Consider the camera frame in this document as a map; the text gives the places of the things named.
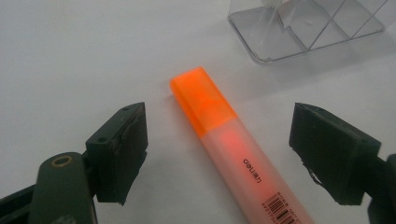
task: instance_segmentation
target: transparent plastic box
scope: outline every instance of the transparent plastic box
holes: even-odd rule
[[[253,58],[269,63],[383,32],[396,0],[232,0],[229,20]]]

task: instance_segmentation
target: white table surface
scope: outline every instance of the white table surface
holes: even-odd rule
[[[247,223],[182,114],[171,77],[203,66],[317,223],[368,223],[338,205],[288,146],[295,102],[323,107],[396,152],[396,27],[270,66],[253,62],[228,0],[0,1],[0,198],[146,102],[148,157],[99,223]]]

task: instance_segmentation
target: highlighter cap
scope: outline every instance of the highlighter cap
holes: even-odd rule
[[[174,77],[170,87],[200,137],[237,118],[233,108],[202,67]]]

